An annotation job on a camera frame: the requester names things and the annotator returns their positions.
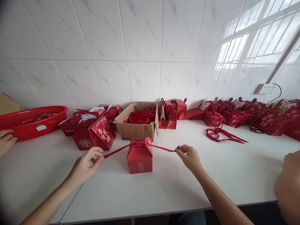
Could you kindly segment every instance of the ribbon bow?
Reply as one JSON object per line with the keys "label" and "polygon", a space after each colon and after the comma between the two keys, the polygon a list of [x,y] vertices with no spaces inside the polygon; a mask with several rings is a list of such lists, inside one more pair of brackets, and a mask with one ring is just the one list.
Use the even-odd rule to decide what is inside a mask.
{"label": "ribbon bow", "polygon": [[[223,140],[219,140],[219,137],[220,137],[219,133],[224,134],[228,138],[225,138]],[[241,138],[239,138],[239,137],[237,137],[237,136],[235,136],[235,135],[233,135],[231,133],[228,133],[227,131],[225,131],[225,130],[219,128],[219,127],[215,128],[215,129],[211,129],[211,128],[206,129],[206,135],[211,140],[213,140],[215,142],[234,141],[234,142],[238,142],[238,143],[241,143],[241,144],[245,144],[244,142],[248,143],[248,141],[245,141],[245,140],[243,140],[243,139],[241,139]]]}
{"label": "ribbon bow", "polygon": [[119,148],[119,149],[117,149],[117,150],[115,150],[115,151],[113,151],[113,152],[111,152],[111,153],[109,153],[107,155],[104,155],[104,158],[108,158],[109,156],[111,156],[111,155],[113,155],[113,154],[121,151],[122,149],[124,149],[124,148],[126,148],[128,146],[145,146],[145,145],[156,147],[156,148],[160,148],[160,149],[163,149],[163,150],[165,150],[167,152],[175,152],[175,150],[170,150],[170,149],[167,149],[167,148],[164,148],[164,147],[159,147],[159,146],[156,146],[156,145],[149,144],[146,141],[142,141],[142,142],[135,142],[135,143],[131,143],[131,144],[125,145],[122,148]]}

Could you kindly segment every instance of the hand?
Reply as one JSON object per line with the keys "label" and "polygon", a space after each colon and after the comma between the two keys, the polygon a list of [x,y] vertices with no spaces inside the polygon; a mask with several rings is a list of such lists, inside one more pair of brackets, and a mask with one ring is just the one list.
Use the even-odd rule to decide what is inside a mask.
{"label": "hand", "polygon": [[283,168],[274,187],[283,218],[288,224],[299,224],[300,150],[284,157]]}
{"label": "hand", "polygon": [[13,137],[13,130],[2,130],[0,131],[0,159],[2,159],[8,151],[12,148],[13,144],[18,140],[18,138]]}
{"label": "hand", "polygon": [[100,147],[90,148],[83,156],[76,160],[64,183],[75,189],[80,184],[86,182],[95,173],[104,159],[102,152],[103,150]]}
{"label": "hand", "polygon": [[177,155],[182,159],[184,165],[195,174],[199,170],[202,170],[202,164],[200,162],[198,152],[191,146],[182,145],[179,149],[176,149]]}

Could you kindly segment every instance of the red plastic basket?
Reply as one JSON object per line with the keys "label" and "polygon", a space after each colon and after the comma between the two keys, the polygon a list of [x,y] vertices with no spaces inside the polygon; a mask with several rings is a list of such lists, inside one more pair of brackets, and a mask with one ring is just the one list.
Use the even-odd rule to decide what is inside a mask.
{"label": "red plastic basket", "polygon": [[[0,130],[14,130],[12,134],[18,138],[17,142],[37,138],[57,130],[58,124],[67,118],[67,110],[65,106],[46,106],[5,114],[0,116]],[[23,124],[24,121],[35,121],[43,114],[53,113],[57,115]]]}

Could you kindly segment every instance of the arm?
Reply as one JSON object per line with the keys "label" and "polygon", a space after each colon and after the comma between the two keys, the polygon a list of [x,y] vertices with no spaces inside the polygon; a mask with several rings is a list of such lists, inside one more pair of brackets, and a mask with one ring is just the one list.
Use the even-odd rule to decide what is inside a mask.
{"label": "arm", "polygon": [[284,157],[274,187],[284,220],[289,225],[300,224],[300,150]]}
{"label": "arm", "polygon": [[0,131],[0,159],[2,159],[12,148],[13,144],[18,140],[13,135],[8,134],[13,130],[2,130]]}
{"label": "arm", "polygon": [[103,150],[92,147],[82,157],[79,157],[71,172],[20,225],[47,225],[66,198],[82,183],[87,181],[97,170],[103,160]]}
{"label": "arm", "polygon": [[245,216],[205,172],[200,163],[198,153],[193,147],[182,145],[179,149],[176,149],[176,153],[199,181],[221,224],[253,225],[248,217]]}

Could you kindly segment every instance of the wall tile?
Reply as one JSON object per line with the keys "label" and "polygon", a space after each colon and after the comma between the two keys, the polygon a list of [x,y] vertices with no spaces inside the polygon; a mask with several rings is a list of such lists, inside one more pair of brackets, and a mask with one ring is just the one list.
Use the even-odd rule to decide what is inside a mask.
{"label": "wall tile", "polygon": [[156,102],[159,99],[159,62],[128,62],[132,98]]}
{"label": "wall tile", "polygon": [[105,104],[127,107],[131,103],[131,94],[126,62],[92,63]]}
{"label": "wall tile", "polygon": [[254,63],[277,64],[298,29],[300,29],[299,0],[285,0],[267,34]]}
{"label": "wall tile", "polygon": [[1,43],[0,43],[0,58],[11,58]]}
{"label": "wall tile", "polygon": [[162,62],[193,62],[204,0],[164,0]]}
{"label": "wall tile", "polygon": [[51,59],[22,1],[7,1],[1,11],[0,31],[0,42],[12,58]]}
{"label": "wall tile", "polygon": [[24,0],[53,59],[89,60],[71,0]]}
{"label": "wall tile", "polygon": [[12,59],[0,59],[0,91],[22,108],[45,106]]}
{"label": "wall tile", "polygon": [[235,97],[248,74],[251,65],[224,64],[212,97],[228,100]]}
{"label": "wall tile", "polygon": [[15,59],[15,62],[46,106],[63,105],[69,111],[76,111],[53,60]]}
{"label": "wall tile", "polygon": [[275,65],[252,65],[243,84],[239,87],[236,97],[241,96],[244,100],[257,98],[258,101],[265,103],[276,98],[278,96],[277,93],[266,95],[254,94],[257,86],[266,83],[274,69]]}
{"label": "wall tile", "polygon": [[190,83],[187,90],[188,109],[198,107],[202,99],[211,99],[221,69],[222,64],[193,63]]}
{"label": "wall tile", "polygon": [[162,62],[160,72],[160,99],[185,99],[192,63]]}
{"label": "wall tile", "polygon": [[91,60],[125,61],[118,0],[73,0]]}
{"label": "wall tile", "polygon": [[241,0],[205,1],[194,62],[224,62],[243,4]]}
{"label": "wall tile", "polygon": [[128,61],[159,62],[162,33],[161,0],[120,0]]}
{"label": "wall tile", "polygon": [[90,61],[55,60],[55,64],[78,108],[91,109],[103,104]]}
{"label": "wall tile", "polygon": [[282,2],[283,0],[245,2],[225,62],[253,63]]}
{"label": "wall tile", "polygon": [[284,65],[283,69],[281,71],[279,71],[280,73],[280,77],[282,77],[284,79],[284,77],[289,74],[290,77],[287,78],[287,80],[289,80],[289,84],[288,87],[285,88],[285,90],[283,89],[282,92],[282,96],[280,97],[280,99],[295,99],[295,98],[300,98],[300,66],[288,66],[288,65]]}

